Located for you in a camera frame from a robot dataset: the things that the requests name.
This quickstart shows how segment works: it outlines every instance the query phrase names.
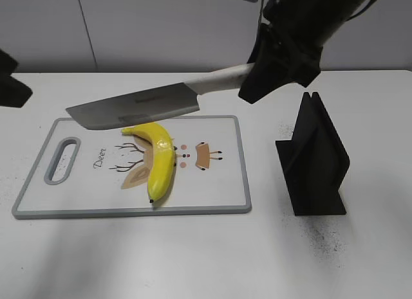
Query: deer illustration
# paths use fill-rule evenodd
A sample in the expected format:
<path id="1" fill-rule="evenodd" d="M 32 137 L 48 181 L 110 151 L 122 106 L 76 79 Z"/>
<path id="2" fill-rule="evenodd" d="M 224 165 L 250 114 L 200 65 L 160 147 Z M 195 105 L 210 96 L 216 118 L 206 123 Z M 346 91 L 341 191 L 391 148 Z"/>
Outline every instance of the deer illustration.
<path id="1" fill-rule="evenodd" d="M 221 154 L 221 151 L 213 151 L 211 152 L 209 149 L 209 144 L 205 143 L 204 141 L 199 143 L 196 146 L 196 153 L 197 153 L 197 160 L 196 160 L 196 167 L 198 167 L 201 170 L 206 170 L 209 169 L 211 159 L 217 159 L 217 160 L 222 160 L 222 157 L 212 157 L 211 154 Z"/>
<path id="2" fill-rule="evenodd" d="M 109 168 L 115 169 L 117 172 L 129 172 L 131 170 L 123 182 L 122 189 L 133 188 L 134 186 L 142 185 L 143 183 L 147 182 L 147 180 L 149 179 L 150 170 L 153 166 L 152 145 L 142 138 L 134 136 L 134 139 L 136 144 L 141 146 L 145 150 L 139 149 L 139 147 L 134 143 L 124 143 L 123 145 L 116 147 L 118 147 L 119 150 L 129 148 L 132 149 L 130 150 L 130 152 L 140 152 L 143 154 L 143 158 L 137 162 L 128 162 L 129 165 L 127 166 L 115 165 L 114 167 Z M 132 168 L 138 164 L 141 165 L 132 170 Z"/>
<path id="3" fill-rule="evenodd" d="M 139 186 L 146 183 L 149 180 L 150 171 L 153 167 L 153 147 L 152 145 L 144 140 L 143 138 L 139 138 L 137 136 L 133 136 L 136 144 L 134 143 L 123 143 L 122 145 L 115 146 L 119 150 L 122 149 L 131 149 L 130 152 L 140 152 L 143 154 L 142 159 L 136 162 L 127 162 L 128 165 L 120 166 L 115 165 L 109 169 L 116 170 L 117 172 L 129 172 L 126 176 L 121 189 L 133 188 L 134 186 Z M 185 150 L 187 148 L 186 145 L 182 145 L 181 149 Z M 197 160 L 195 162 L 196 167 L 201 170 L 206 170 L 206 168 L 210 167 L 210 160 L 217 159 L 222 160 L 222 157 L 212 157 L 211 154 L 221 154 L 222 151 L 213 151 L 209 150 L 209 144 L 205 143 L 204 141 L 199 143 L 196 146 L 196 153 L 197 153 Z M 189 158 L 190 154 L 177 154 L 177 158 Z M 180 167 L 185 168 L 186 163 L 180 163 Z"/>

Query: white wall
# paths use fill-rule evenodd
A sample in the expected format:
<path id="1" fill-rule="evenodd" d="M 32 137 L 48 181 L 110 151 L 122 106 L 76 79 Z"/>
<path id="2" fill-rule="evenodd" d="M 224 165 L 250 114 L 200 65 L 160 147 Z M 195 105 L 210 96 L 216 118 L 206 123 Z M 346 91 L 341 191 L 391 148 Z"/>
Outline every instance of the white wall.
<path id="1" fill-rule="evenodd" d="M 0 48 L 20 71 L 94 71 L 77 0 L 0 0 Z"/>
<path id="2" fill-rule="evenodd" d="M 412 0 L 380 0 L 345 24 L 324 69 L 412 69 Z M 240 0 L 81 0 L 99 71 L 210 71 L 245 62 L 258 4 Z M 0 0 L 0 48 L 20 71 L 91 71 L 77 0 Z"/>

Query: deer text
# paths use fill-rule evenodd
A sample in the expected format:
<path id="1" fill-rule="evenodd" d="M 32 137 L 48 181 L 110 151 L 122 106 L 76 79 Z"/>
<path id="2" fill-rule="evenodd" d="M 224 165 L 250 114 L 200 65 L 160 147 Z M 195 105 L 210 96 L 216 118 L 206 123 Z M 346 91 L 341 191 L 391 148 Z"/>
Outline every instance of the deer text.
<path id="1" fill-rule="evenodd" d="M 105 149 L 100 150 L 100 153 L 98 154 L 98 160 L 94 162 L 93 168 L 99 168 L 102 166 L 105 153 L 106 153 Z"/>

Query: black plastic stand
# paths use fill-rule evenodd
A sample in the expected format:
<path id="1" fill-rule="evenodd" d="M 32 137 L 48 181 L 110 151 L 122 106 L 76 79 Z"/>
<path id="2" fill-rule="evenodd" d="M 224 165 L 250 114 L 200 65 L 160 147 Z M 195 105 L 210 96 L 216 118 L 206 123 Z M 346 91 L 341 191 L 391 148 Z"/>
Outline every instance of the black plastic stand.
<path id="1" fill-rule="evenodd" d="M 292 140 L 276 147 L 295 215 L 346 214 L 338 189 L 349 156 L 318 93 L 304 93 Z"/>
<path id="2" fill-rule="evenodd" d="M 0 50 L 0 106 L 22 107 L 32 95 L 32 90 L 12 77 L 18 63 Z"/>

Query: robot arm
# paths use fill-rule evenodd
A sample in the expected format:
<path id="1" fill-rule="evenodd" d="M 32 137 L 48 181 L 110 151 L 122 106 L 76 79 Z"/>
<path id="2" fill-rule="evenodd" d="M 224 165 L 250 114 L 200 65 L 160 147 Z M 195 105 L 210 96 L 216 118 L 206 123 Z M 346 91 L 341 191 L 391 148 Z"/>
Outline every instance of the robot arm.
<path id="1" fill-rule="evenodd" d="M 277 88 L 297 82 L 307 87 L 321 72 L 324 43 L 348 20 L 365 12 L 376 0 L 353 14 L 365 0 L 269 0 L 248 63 L 252 71 L 239 97 L 254 103 Z"/>

